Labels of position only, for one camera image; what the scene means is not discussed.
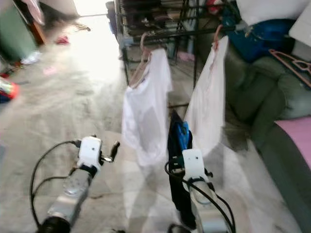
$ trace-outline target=white t-shirt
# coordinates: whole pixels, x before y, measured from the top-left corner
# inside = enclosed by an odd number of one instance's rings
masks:
[[[167,93],[172,90],[171,71],[164,49],[151,52],[144,81],[127,87],[123,103],[122,137],[135,148],[141,166],[166,156]]]

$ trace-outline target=marble floor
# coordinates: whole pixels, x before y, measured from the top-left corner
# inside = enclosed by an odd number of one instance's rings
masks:
[[[42,47],[40,62],[12,76],[20,85],[18,98],[0,105],[0,141],[6,148],[0,159],[1,233],[35,232],[30,175],[49,147],[95,133],[109,153],[121,140],[126,84],[118,45],[104,17],[83,20],[91,31],[70,33],[69,46]],[[51,68],[54,72],[47,74]],[[178,67],[172,69],[175,89],[189,98],[192,79]],[[172,96],[174,101],[183,99]],[[236,134],[242,135],[241,140],[234,140]],[[66,175],[76,155],[71,146],[55,150],[42,163],[37,179]],[[179,223],[164,162],[140,167],[135,152],[121,144],[115,162],[105,164],[92,183],[72,232],[106,233],[114,228],[163,233],[171,223]],[[217,193],[233,209],[238,233],[300,232],[242,125],[228,120],[222,144],[205,158],[205,164],[214,173],[211,181]],[[35,202],[40,220],[61,188],[60,181],[53,181],[40,190]]]

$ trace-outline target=green wall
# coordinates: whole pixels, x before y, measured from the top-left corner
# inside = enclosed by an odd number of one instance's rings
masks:
[[[26,58],[36,50],[33,35],[15,6],[0,13],[0,50],[11,61]]]

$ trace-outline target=white pillow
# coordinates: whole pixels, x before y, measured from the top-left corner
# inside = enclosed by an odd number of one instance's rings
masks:
[[[310,0],[237,0],[241,18],[252,25],[270,19],[297,19]]]

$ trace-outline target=blue object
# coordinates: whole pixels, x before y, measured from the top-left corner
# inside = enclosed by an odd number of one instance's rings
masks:
[[[182,126],[177,126],[178,130],[178,140],[181,151],[186,150],[188,148],[189,143],[189,126],[187,122],[183,122]]]
[[[291,19],[272,19],[246,27],[241,31],[226,32],[226,34],[242,58],[247,62],[253,62],[269,55],[269,49],[290,53],[294,46],[294,39],[288,36],[288,32],[294,22]],[[237,23],[234,16],[225,9],[222,24],[234,26]]]

